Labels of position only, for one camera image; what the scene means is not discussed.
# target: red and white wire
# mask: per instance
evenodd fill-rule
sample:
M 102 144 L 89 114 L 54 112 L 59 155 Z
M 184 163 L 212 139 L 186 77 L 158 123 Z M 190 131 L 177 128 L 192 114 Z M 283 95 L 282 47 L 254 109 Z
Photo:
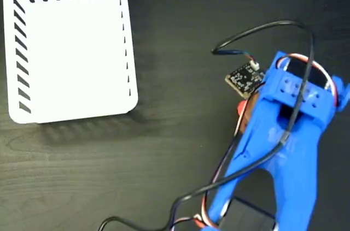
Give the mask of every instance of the red and white wire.
M 248 105 L 248 101 L 245 101 L 244 103 L 244 106 L 243 106 L 243 109 L 240 113 L 240 116 L 238 118 L 238 121 L 237 121 L 237 125 L 236 125 L 236 129 L 235 129 L 235 132 L 234 132 L 234 137 L 237 136 L 238 134 L 238 131 L 240 130 L 240 126 L 241 126 L 241 123 L 242 123 L 242 120 L 243 120 L 243 117 L 244 117 L 244 113 L 246 112 L 246 108 L 247 108 L 247 105 Z M 226 162 L 226 159 L 228 157 L 228 154 L 231 153 L 231 150 L 232 148 L 234 147 L 233 144 L 230 145 L 229 147 L 229 150 L 228 152 L 226 153 L 227 155 L 223 158 L 223 160 L 221 161 L 217 171 L 215 172 L 214 176 L 213 176 L 213 179 L 211 181 L 211 183 L 215 183 L 216 180 L 218 179 L 219 177 L 219 174 L 223 168 L 223 165 L 225 164 Z M 221 215 L 224 215 L 227 211 L 228 207 L 224 207 L 223 208 L 223 211 L 221 212 Z M 203 219 L 203 222 L 207 225 L 207 226 L 210 226 L 210 227 L 217 227 L 217 225 L 215 223 L 213 223 L 210 219 L 210 217 L 208 216 L 208 213 L 207 213 L 207 210 L 206 210 L 206 196 L 203 196 L 202 198 L 202 206 L 201 206 L 201 215 L 202 215 L 202 219 Z
M 204 228 L 205 224 L 203 224 L 203 220 L 201 218 L 201 216 L 199 214 L 195 214 L 193 217 L 181 217 L 175 220 L 173 227 L 170 229 L 171 231 L 175 231 L 175 225 L 181 222 L 185 222 L 185 221 L 191 221 L 193 220 L 197 226 L 199 226 L 200 228 Z
M 301 55 L 301 54 L 288 54 L 284 57 L 282 57 L 281 59 L 278 60 L 277 62 L 277 68 L 279 68 L 281 66 L 281 63 L 283 62 L 284 59 L 288 58 L 288 57 L 294 57 L 294 58 L 297 58 L 297 59 L 300 59 L 302 60 L 303 62 L 307 62 L 308 60 L 308 57 L 305 56 L 305 55 Z M 317 69 L 319 69 L 322 74 L 327 78 L 327 81 L 330 85 L 330 89 L 331 89 L 331 93 L 332 95 L 334 96 L 335 98 L 335 105 L 337 104 L 337 101 L 338 101 L 338 94 L 337 94 L 337 88 L 336 88 L 336 85 L 332 79 L 332 77 L 327 73 L 327 71 L 316 61 L 313 61 L 312 62 L 312 65 L 314 67 L 316 67 Z

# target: blue 3d-printed robot gripper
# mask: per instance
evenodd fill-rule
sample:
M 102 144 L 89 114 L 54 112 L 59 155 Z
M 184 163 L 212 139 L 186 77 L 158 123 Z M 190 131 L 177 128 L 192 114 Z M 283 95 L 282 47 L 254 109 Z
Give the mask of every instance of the blue 3d-printed robot gripper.
M 285 56 L 278 52 L 267 71 L 252 117 L 233 155 L 225 176 L 258 160 L 272 150 L 287 126 L 280 115 L 282 105 L 293 107 L 301 78 L 276 68 L 276 61 Z M 300 116 L 285 146 L 260 168 L 270 172 L 276 194 L 276 224 L 279 231 L 306 231 L 317 196 L 317 145 L 319 138 L 350 97 L 350 85 L 332 77 L 338 94 L 335 105 L 329 90 L 307 83 Z M 237 183 L 245 175 L 218 190 L 209 209 L 212 221 L 221 218 L 224 205 L 232 197 Z M 216 230 L 211 227 L 203 231 Z

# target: cable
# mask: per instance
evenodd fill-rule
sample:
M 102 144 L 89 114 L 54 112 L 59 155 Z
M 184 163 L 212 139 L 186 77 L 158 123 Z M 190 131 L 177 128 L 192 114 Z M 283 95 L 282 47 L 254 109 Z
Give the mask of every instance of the cable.
M 193 217 L 181 217 L 181 218 L 177 219 L 170 229 L 171 229 L 171 231 L 175 231 L 176 225 L 183 223 L 183 222 L 189 222 L 189 221 L 194 221 L 196 223 L 196 225 L 198 225 L 200 228 L 205 227 L 205 224 L 203 223 L 201 216 L 199 214 L 196 214 Z
M 269 23 L 266 23 L 264 25 L 254 27 L 252 29 L 249 29 L 247 31 L 244 31 L 242 33 L 239 33 L 237 35 L 230 37 L 228 40 L 224 41 L 222 44 L 219 44 L 217 47 L 215 47 L 213 49 L 213 53 L 215 52 L 215 50 L 219 50 L 220 48 L 222 48 L 222 47 L 224 47 L 224 46 L 226 46 L 226 45 L 228 45 L 236 40 L 239 40 L 243 37 L 246 37 L 250 34 L 256 33 L 258 31 L 262 31 L 262 30 L 267 29 L 267 28 L 280 26 L 280 25 L 292 25 L 292 26 L 296 26 L 296 27 L 299 27 L 300 29 L 307 31 L 309 33 L 309 36 L 310 36 L 310 55 L 308 57 L 308 61 L 307 61 L 306 68 L 305 68 L 305 73 L 304 73 L 304 76 L 302 78 L 300 90 L 299 90 L 299 93 L 298 93 L 298 96 L 297 96 L 297 99 L 296 99 L 296 102 L 295 102 L 295 105 L 293 108 L 293 112 L 290 116 L 290 119 L 289 119 L 289 122 L 287 125 L 287 129 L 283 132 L 281 139 L 278 141 L 278 144 L 270 152 L 268 152 L 266 155 L 262 156 L 260 159 L 253 162 L 252 164 L 238 170 L 237 172 L 235 172 L 235 173 L 233 173 L 233 174 L 231 174 L 223 179 L 220 179 L 215 183 L 211 183 L 209 185 L 203 186 L 203 187 L 198 188 L 196 190 L 193 190 L 193 191 L 191 191 L 183 196 L 178 197 L 173 202 L 173 204 L 171 206 L 169 219 L 167 220 L 166 224 L 161 228 L 155 228 L 155 229 L 144 228 L 144 227 L 139 226 L 138 224 L 133 223 L 132 221 L 130 221 L 126 218 L 122 218 L 119 216 L 110 217 L 108 219 L 113 219 L 113 221 L 120 222 L 126 226 L 129 226 L 130 228 L 132 228 L 134 230 L 137 230 L 137 231 L 165 231 L 165 230 L 168 230 L 173 226 L 174 216 L 175 216 L 177 207 L 181 203 L 188 201 L 188 200 L 192 199 L 193 197 L 200 196 L 201 194 L 204 194 L 207 191 L 216 189 L 216 188 L 240 177 L 241 175 L 250 172 L 251 170 L 255 169 L 257 166 L 265 163 L 270 158 L 272 158 L 284 146 L 285 142 L 289 138 L 290 131 L 291 131 L 291 129 L 296 121 L 297 115 L 299 113 L 299 110 L 300 110 L 300 107 L 302 104 L 302 94 L 305 90 L 306 82 L 307 82 L 307 79 L 310 75 L 312 62 L 314 59 L 314 37 L 313 37 L 312 31 L 308 27 L 306 27 L 304 24 L 299 23 L 299 22 L 295 22 L 295 21 L 282 20 L 282 21 L 269 22 Z M 105 228 L 105 226 L 107 224 L 108 223 L 106 223 L 106 220 L 103 221 L 100 228 L 98 229 L 98 231 L 103 231 L 103 229 Z
M 255 58 L 248 52 L 241 51 L 241 50 L 220 50 L 213 53 L 215 55 L 245 55 L 248 59 L 252 60 L 254 63 L 256 63 Z
M 211 179 L 211 183 L 214 183 L 214 182 L 217 180 L 217 178 L 218 178 L 218 176 L 219 176 L 219 174 L 220 174 L 220 172 L 221 172 L 221 170 L 222 170 L 222 167 L 223 167 L 225 161 L 227 160 L 229 154 L 231 153 L 233 147 L 235 146 L 235 140 L 236 140 L 236 138 L 237 138 L 237 136 L 238 136 L 238 131 L 239 131 L 240 127 L 241 127 L 242 120 L 243 120 L 244 115 L 245 115 L 245 113 L 246 113 L 246 109 L 247 109 L 247 106 L 248 106 L 249 101 L 250 101 L 250 100 L 252 99 L 252 97 L 255 95 L 256 91 L 257 91 L 261 86 L 263 86 L 264 84 L 265 84 L 265 82 L 262 82 L 261 84 L 259 84 L 259 85 L 253 90 L 253 92 L 250 94 L 250 96 L 248 97 L 248 99 L 245 101 L 244 106 L 243 106 L 243 109 L 242 109 L 242 112 L 241 112 L 241 114 L 240 114 L 240 116 L 239 116 L 239 118 L 238 118 L 238 121 L 237 121 L 236 129 L 235 129 L 235 133 L 234 133 L 234 138 L 233 138 L 231 144 L 229 145 L 229 148 L 226 150 L 226 152 L 225 152 L 223 158 L 221 159 L 221 161 L 220 161 L 220 163 L 219 163 L 217 169 L 215 170 L 214 175 L 213 175 L 213 177 L 212 177 L 212 179 Z M 206 205 L 206 204 L 207 204 L 208 193 L 209 193 L 209 192 L 206 192 L 205 195 L 204 195 L 203 198 L 202 198 L 202 206 L 201 206 L 202 218 L 203 218 L 203 221 L 204 221 L 204 223 L 205 223 L 206 225 L 211 226 L 211 227 L 217 227 L 217 225 L 211 221 L 211 219 L 209 218 L 208 213 L 207 213 L 207 205 Z
M 283 62 L 283 60 L 287 59 L 288 57 L 297 58 L 299 60 L 302 60 L 303 62 L 307 62 L 307 59 L 308 59 L 307 56 L 301 55 L 301 54 L 287 54 L 286 56 L 281 57 L 280 59 L 277 60 L 276 68 L 279 68 L 281 66 L 281 63 Z M 335 106 L 337 106 L 337 103 L 338 103 L 338 92 L 337 92 L 337 87 L 336 87 L 333 79 L 328 74 L 328 72 L 323 68 L 323 66 L 321 66 L 318 62 L 313 61 L 312 65 L 314 67 L 316 67 L 318 70 L 320 70 L 321 73 L 327 78 L 327 81 L 328 81 L 328 83 L 330 85 L 330 88 L 331 88 L 332 95 L 335 98 Z

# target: black wooden table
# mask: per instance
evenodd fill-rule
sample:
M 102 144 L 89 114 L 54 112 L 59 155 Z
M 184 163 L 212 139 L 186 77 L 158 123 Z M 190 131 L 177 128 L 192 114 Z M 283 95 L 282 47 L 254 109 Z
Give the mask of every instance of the black wooden table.
M 350 81 L 350 0 L 129 3 L 139 89 L 129 115 L 15 124 L 7 111 L 0 40 L 0 230 L 92 231 L 112 214 L 163 225 L 174 198 L 206 184 L 231 141 L 240 98 L 224 76 L 246 60 L 212 56 L 210 49 L 235 32 L 275 19 L 301 20 L 316 33 L 316 60 Z M 306 54 L 308 40 L 297 28 L 280 27 L 236 47 L 267 68 L 277 50 Z M 350 108 L 338 114 L 319 143 L 318 200 L 309 230 L 348 230 L 349 114 Z M 254 174 L 237 194 L 275 210 L 267 174 Z M 198 209 L 193 200 L 179 213 Z M 111 224 L 107 230 L 130 229 Z M 177 230 L 195 229 L 183 224 Z

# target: black circuit board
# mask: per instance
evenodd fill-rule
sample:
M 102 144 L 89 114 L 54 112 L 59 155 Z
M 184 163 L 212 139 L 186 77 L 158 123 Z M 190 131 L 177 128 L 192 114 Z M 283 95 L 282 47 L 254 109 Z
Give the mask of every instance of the black circuit board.
M 239 67 L 227 75 L 225 81 L 244 99 L 248 99 L 265 76 L 262 70 L 255 71 L 250 63 Z

